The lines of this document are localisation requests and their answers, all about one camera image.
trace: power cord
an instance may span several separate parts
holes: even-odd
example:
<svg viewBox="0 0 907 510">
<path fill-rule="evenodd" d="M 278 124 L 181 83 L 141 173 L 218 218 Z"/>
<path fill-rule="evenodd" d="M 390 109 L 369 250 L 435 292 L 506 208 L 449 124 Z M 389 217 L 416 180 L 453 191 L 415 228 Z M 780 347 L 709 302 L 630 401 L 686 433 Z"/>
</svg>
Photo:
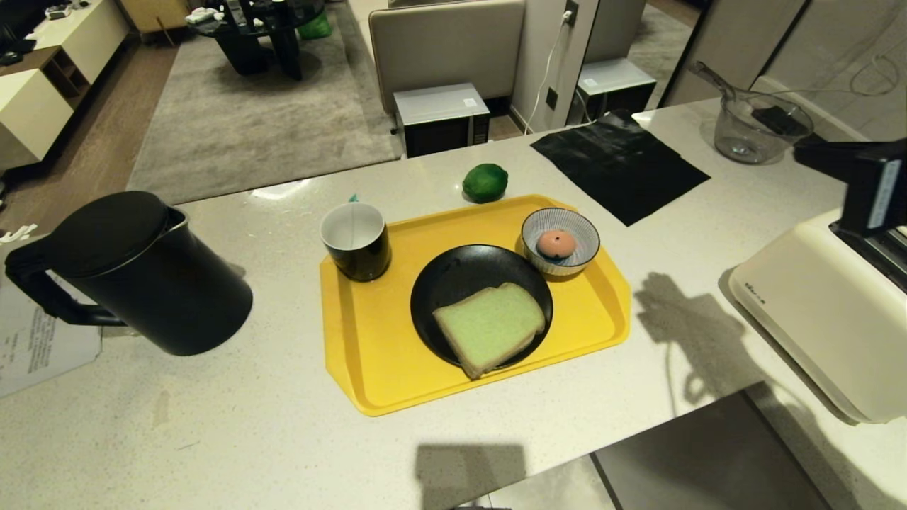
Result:
<svg viewBox="0 0 907 510">
<path fill-rule="evenodd" d="M 532 107 L 532 113 L 529 115 L 529 120 L 526 121 L 526 127 L 523 129 L 522 133 L 524 135 L 529 134 L 529 126 L 532 124 L 532 117 L 535 117 L 535 111 L 539 108 L 539 100 L 541 99 L 541 90 L 545 88 L 545 84 L 548 82 L 548 72 L 551 70 L 551 58 L 554 56 L 554 50 L 558 48 L 558 43 L 561 42 L 561 35 L 564 33 L 564 26 L 573 16 L 573 11 L 564 11 L 563 16 L 561 16 L 561 26 L 558 28 L 558 37 L 554 40 L 554 46 L 551 47 L 551 51 L 548 52 L 548 61 L 545 62 L 545 75 L 539 83 L 539 91 L 535 94 L 535 105 Z"/>
<path fill-rule="evenodd" d="M 887 50 L 874 55 L 873 58 L 869 62 L 866 63 L 866 65 L 861 67 L 856 73 L 853 74 L 853 76 L 851 76 L 850 82 L 847 84 L 846 89 L 794 89 L 794 90 L 783 90 L 783 91 L 773 92 L 773 93 L 769 93 L 769 95 L 775 95 L 775 94 L 780 94 L 780 93 L 794 93 L 794 92 L 852 93 L 854 95 L 859 95 L 862 97 L 879 97 L 881 95 L 886 95 L 887 93 L 890 93 L 891 91 L 896 89 L 898 87 L 898 83 L 901 82 L 901 71 L 898 69 L 898 65 L 895 64 L 894 62 L 892 62 L 892 59 L 888 58 L 886 55 L 888 53 L 890 53 L 894 48 L 903 44 L 905 41 L 907 41 L 907 37 L 904 37 L 897 43 L 892 44 L 891 46 L 888 47 Z M 893 79 L 888 74 L 882 72 L 882 68 L 879 67 L 880 60 L 884 60 L 885 62 L 887 62 L 888 65 L 890 65 L 891 68 L 894 70 Z M 859 76 L 860 74 L 863 74 L 864 71 L 869 69 L 870 65 L 873 67 L 873 69 L 875 69 L 875 72 L 878 73 L 882 78 L 884 78 L 885 81 L 888 82 L 888 84 L 890 85 L 885 90 L 880 91 L 880 92 L 874 92 L 874 93 L 856 90 L 856 86 L 854 84 L 856 83 L 857 76 Z"/>
<path fill-rule="evenodd" d="M 586 100 L 582 98 L 582 94 L 580 93 L 580 87 L 574 87 L 573 94 L 576 95 L 576 98 L 579 99 L 580 104 L 582 104 L 582 116 L 586 118 L 585 125 L 591 124 L 592 119 L 589 117 L 589 106 L 586 106 Z"/>
</svg>

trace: toast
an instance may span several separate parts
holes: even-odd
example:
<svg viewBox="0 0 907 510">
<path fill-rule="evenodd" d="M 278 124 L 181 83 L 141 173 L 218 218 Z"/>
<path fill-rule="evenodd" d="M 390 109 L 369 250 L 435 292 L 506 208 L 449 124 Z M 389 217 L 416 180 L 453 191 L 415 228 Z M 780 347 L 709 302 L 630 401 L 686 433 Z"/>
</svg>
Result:
<svg viewBox="0 0 907 510">
<path fill-rule="evenodd" d="M 545 330 L 539 303 L 510 282 L 479 290 L 432 313 L 466 376 L 473 380 L 526 348 Z"/>
</svg>

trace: kitchen island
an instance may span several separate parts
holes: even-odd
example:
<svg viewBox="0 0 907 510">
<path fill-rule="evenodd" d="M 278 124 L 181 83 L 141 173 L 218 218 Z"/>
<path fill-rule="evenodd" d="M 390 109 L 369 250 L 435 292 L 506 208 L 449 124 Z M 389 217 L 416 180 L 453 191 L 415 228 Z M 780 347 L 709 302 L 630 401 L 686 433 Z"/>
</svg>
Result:
<svg viewBox="0 0 907 510">
<path fill-rule="evenodd" d="M 245 326 L 190 358 L 107 329 L 96 361 L 0 400 L 2 508 L 446 508 L 753 387 L 833 507 L 907 503 L 907 419 L 844 423 L 735 309 L 727 272 L 844 186 L 793 162 L 710 146 L 717 102 L 638 114 L 712 177 L 625 227 L 530 147 L 490 142 L 187 204 L 191 229 L 245 272 Z M 506 197 L 576 207 L 633 290 L 626 342 L 383 417 L 325 370 L 321 216 L 353 194 L 388 221 L 460 208 L 474 165 Z"/>
</svg>

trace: paper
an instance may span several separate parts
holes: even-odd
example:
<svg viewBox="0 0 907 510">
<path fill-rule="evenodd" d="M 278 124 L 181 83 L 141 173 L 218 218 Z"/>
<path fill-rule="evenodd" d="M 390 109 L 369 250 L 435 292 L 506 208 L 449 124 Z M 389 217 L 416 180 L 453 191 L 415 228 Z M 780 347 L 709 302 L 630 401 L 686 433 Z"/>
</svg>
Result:
<svg viewBox="0 0 907 510">
<path fill-rule="evenodd" d="M 91 302 L 65 282 L 62 286 L 79 302 Z M 0 397 L 94 361 L 100 353 L 101 328 L 73 326 L 54 319 L 6 275 L 2 276 Z"/>
</svg>

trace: gray carpet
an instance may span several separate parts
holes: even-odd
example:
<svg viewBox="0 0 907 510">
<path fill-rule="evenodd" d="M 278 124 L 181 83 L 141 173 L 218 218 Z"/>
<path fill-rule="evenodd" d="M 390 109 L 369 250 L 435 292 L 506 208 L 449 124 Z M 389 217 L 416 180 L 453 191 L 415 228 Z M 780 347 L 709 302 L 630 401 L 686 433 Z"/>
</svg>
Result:
<svg viewBox="0 0 907 510">
<path fill-rule="evenodd" d="M 393 160 L 356 23 L 327 10 L 334 33 L 301 43 L 302 82 L 273 62 L 240 76 L 213 39 L 183 43 L 127 189 L 182 203 Z"/>
<path fill-rule="evenodd" d="M 651 5 L 646 5 L 642 11 L 642 21 L 627 58 L 657 80 L 646 110 L 658 107 L 692 32 L 692 28 Z"/>
</svg>

